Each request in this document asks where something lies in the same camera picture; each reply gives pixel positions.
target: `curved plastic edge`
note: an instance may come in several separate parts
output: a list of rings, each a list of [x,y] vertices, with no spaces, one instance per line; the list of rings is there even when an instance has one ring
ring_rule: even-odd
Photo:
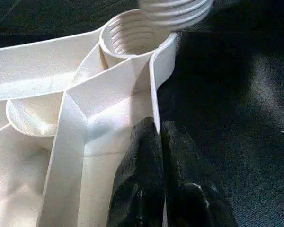
[[[0,48],[0,101],[47,95],[66,89],[86,55],[98,44],[102,28],[78,35]],[[73,48],[79,47],[81,51],[73,53],[68,47],[70,44]],[[58,56],[55,49],[60,50],[62,56]],[[46,56],[47,50],[50,50],[51,58]],[[19,61],[19,56],[25,57],[24,62]],[[58,59],[58,64],[47,67],[50,59]]]
[[[153,21],[152,23],[156,26],[180,26],[185,23],[195,24],[195,21],[202,17],[203,15],[207,15],[212,7],[213,0],[209,1],[209,3],[204,7],[201,11],[189,15],[185,18],[176,18],[173,20],[164,20],[164,21]]]
[[[164,19],[168,17],[180,17],[186,14],[192,14],[196,10],[200,10],[209,1],[211,0],[197,0],[195,2],[189,1],[188,5],[181,5],[177,10],[176,9],[173,10],[173,8],[167,8],[164,10],[163,9],[153,10],[153,9],[145,8],[143,9],[143,11],[145,14],[149,15],[151,18],[157,18],[157,19]]]
[[[172,33],[152,55],[149,63],[153,116],[158,133],[160,133],[161,127],[157,90],[171,76],[175,68],[176,37],[177,34]]]
[[[54,93],[53,95],[54,96],[52,98],[54,100],[52,102],[49,102],[49,104],[50,105],[54,105],[54,108],[49,109],[50,106],[48,106],[48,107],[45,106],[44,107],[44,109],[46,111],[48,111],[49,113],[53,113],[53,111],[55,113],[55,109],[59,110],[60,107],[58,107],[58,105],[59,106],[61,105],[60,99],[59,99],[59,97],[57,97],[57,96],[60,95],[60,93]],[[42,96],[35,96],[34,98],[43,98],[43,97]],[[22,99],[15,99],[15,100],[8,100],[6,102],[6,108],[5,108],[6,118],[7,118],[8,122],[12,125],[12,127],[15,130],[17,130],[18,132],[20,132],[20,133],[22,133],[24,135],[27,135],[27,136],[39,137],[39,138],[46,138],[46,137],[53,137],[53,136],[55,136],[55,133],[56,133],[56,125],[55,124],[54,125],[53,124],[43,125],[43,127],[44,127],[44,132],[43,133],[41,133],[41,132],[40,133],[33,133],[33,132],[30,132],[30,130],[24,130],[24,129],[18,127],[18,124],[16,122],[19,122],[19,121],[24,122],[24,123],[28,123],[28,124],[31,123],[31,122],[29,122],[29,120],[23,119],[23,115],[27,115],[27,117],[30,118],[29,113],[26,114],[25,110],[23,110],[23,113],[21,115],[18,114],[17,110],[16,110],[16,107],[13,104],[13,101],[21,102],[21,100]],[[42,107],[42,106],[44,106],[44,100],[41,100],[41,101],[43,101],[43,103],[40,103],[38,100],[34,100],[33,102],[34,102],[35,105],[36,104],[39,105],[38,103],[40,103],[40,106]],[[37,120],[35,120],[36,128],[40,128],[41,129],[42,125],[40,125],[40,124],[42,122],[42,118],[40,118],[40,119],[38,118],[38,115],[37,115],[38,111],[36,111],[33,114],[37,118]]]
[[[59,37],[59,38],[54,38],[54,39],[47,39],[47,40],[43,40],[43,41],[39,41],[39,42],[34,42],[34,43],[28,43],[28,44],[20,44],[20,45],[15,45],[15,46],[8,46],[8,47],[2,47],[0,48],[0,51],[4,51],[4,50],[9,50],[9,49],[16,49],[16,48],[23,48],[23,47],[27,47],[27,46],[32,46],[32,45],[38,45],[38,44],[44,44],[44,43],[51,43],[51,42],[56,42],[56,41],[61,41],[61,40],[65,40],[65,39],[72,39],[72,38],[77,38],[77,37],[82,37],[82,36],[86,36],[86,35],[91,35],[93,33],[100,33],[101,29],[103,27],[100,27],[94,31],[90,31],[90,32],[85,32],[85,33],[80,33],[80,34],[75,34],[75,35],[68,35],[68,36],[64,36],[64,37]]]
[[[104,26],[103,26],[103,29],[100,33],[100,37],[99,37],[99,44],[100,44],[100,47],[103,51],[103,54],[105,56],[105,59],[106,59],[106,62],[108,64],[109,67],[112,67],[116,64],[119,64],[120,62],[124,61],[125,59],[129,59],[129,58],[138,58],[138,57],[144,57],[144,56],[147,56],[147,55],[151,55],[153,54],[160,46],[161,44],[155,48],[154,50],[151,50],[149,52],[146,52],[146,53],[143,53],[143,54],[116,54],[116,53],[112,53],[107,45],[105,44],[105,41],[103,39],[103,36],[104,36],[104,32],[106,31],[106,28],[115,20],[117,20],[118,18],[122,18],[122,16],[124,15],[127,15],[127,16],[130,16],[132,13],[135,13],[135,12],[142,12],[141,9],[132,9],[132,10],[129,10],[129,11],[126,11],[126,12],[123,12],[121,14],[118,14],[117,16],[111,18]]]

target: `dark fabric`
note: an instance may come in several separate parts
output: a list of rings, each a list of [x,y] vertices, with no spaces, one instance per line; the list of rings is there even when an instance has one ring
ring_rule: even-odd
[[[137,7],[136,0],[0,0],[0,34],[62,36],[93,31]]]
[[[169,226],[236,227],[215,171],[186,129],[166,121],[161,138]]]
[[[117,169],[108,227],[161,227],[165,198],[160,138],[147,117],[134,126]]]
[[[210,14],[184,30],[284,31],[284,0],[214,0]]]
[[[284,33],[189,33],[158,90],[222,181],[240,227],[284,227]]]

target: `dark background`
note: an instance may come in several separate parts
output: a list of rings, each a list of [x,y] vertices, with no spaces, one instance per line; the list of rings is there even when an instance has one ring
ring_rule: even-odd
[[[133,0],[0,0],[0,47],[91,31]],[[158,90],[162,120],[186,126],[240,227],[284,227],[284,0],[216,0],[183,32]]]

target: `black rubber piece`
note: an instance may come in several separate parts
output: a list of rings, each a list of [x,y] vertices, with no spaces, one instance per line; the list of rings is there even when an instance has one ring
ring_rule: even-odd
[[[117,169],[108,227],[161,227],[164,175],[160,137],[153,118],[133,127],[131,145]]]
[[[236,227],[215,171],[186,129],[166,121],[161,137],[169,226]]]

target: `white plastic frame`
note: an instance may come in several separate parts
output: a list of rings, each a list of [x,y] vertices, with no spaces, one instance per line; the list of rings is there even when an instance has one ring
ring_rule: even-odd
[[[156,91],[175,64],[176,34],[135,18],[144,21],[136,9],[94,32],[0,49],[0,227],[106,226],[131,127],[153,116],[160,132]],[[126,54],[108,48],[116,21]],[[132,37],[146,37],[138,54]]]

